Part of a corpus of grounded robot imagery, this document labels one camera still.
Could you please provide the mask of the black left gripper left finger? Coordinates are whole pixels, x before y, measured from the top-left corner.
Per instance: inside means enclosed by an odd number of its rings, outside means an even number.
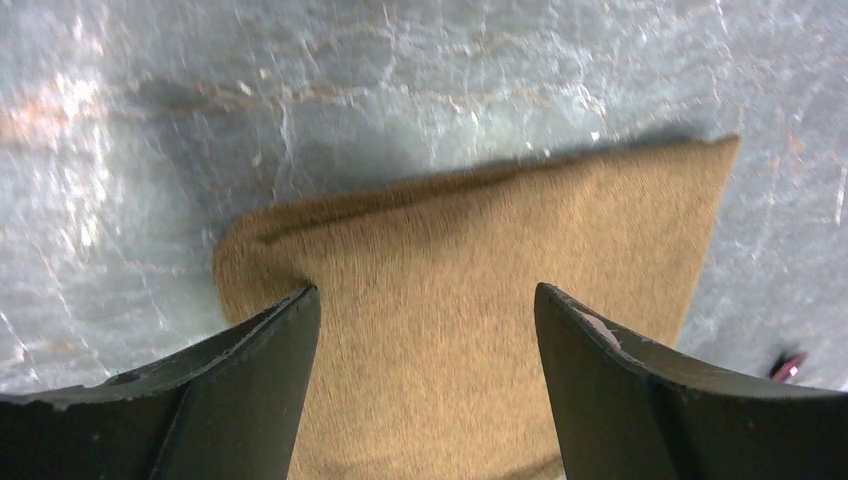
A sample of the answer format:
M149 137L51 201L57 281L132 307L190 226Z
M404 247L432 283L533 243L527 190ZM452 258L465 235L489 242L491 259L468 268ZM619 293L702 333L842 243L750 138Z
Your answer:
M5 479L284 479L321 324L305 287L94 387L1 399Z

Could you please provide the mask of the brown cloth napkin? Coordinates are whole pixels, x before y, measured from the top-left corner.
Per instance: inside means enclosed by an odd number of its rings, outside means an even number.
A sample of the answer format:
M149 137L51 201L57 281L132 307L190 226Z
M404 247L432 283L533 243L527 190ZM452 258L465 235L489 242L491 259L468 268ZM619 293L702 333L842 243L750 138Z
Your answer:
M321 297L290 477L561 476L536 286L674 345L739 145L482 168L244 216L214 253L228 320L306 285Z

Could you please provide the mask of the purple spoon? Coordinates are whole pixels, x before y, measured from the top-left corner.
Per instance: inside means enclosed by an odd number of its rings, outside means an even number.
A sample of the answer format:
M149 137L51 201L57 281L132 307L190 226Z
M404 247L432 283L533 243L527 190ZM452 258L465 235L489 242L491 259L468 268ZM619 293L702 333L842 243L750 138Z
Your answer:
M790 382L809 357L808 352L784 352L771 367L768 378L777 383Z

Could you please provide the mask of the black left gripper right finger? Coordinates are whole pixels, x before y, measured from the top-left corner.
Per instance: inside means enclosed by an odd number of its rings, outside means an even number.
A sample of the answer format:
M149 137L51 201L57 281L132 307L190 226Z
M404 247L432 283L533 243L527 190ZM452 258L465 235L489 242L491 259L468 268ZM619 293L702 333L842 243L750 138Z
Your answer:
M847 396L679 353L557 287L535 324L570 479L843 479Z

